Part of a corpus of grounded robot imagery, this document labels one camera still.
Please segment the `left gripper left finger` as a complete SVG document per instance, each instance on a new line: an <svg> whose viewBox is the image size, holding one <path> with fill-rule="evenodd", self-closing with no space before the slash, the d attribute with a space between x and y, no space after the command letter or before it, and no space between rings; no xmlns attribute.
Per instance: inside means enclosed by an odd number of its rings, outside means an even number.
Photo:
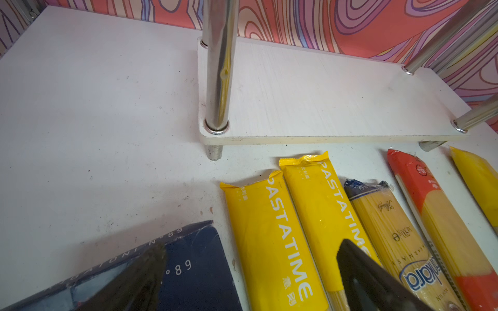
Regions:
<svg viewBox="0 0 498 311"><path fill-rule="evenodd" d="M157 244L75 288L77 310L156 310L168 256Z"/></svg>

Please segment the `yellow clear spaghetti bag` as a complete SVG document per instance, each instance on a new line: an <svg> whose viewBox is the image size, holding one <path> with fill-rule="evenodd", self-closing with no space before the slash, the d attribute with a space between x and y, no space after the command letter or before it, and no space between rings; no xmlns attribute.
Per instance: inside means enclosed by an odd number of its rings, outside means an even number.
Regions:
<svg viewBox="0 0 498 311"><path fill-rule="evenodd" d="M450 153L467 188L497 234L497 172L476 154L452 146Z"/></svg>

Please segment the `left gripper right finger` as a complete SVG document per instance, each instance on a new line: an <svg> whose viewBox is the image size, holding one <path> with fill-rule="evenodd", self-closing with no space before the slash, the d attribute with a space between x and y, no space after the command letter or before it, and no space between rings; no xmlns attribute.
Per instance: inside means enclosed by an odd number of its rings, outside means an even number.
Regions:
<svg viewBox="0 0 498 311"><path fill-rule="evenodd" d="M352 241L344 239L337 262L350 310L430 310Z"/></svg>

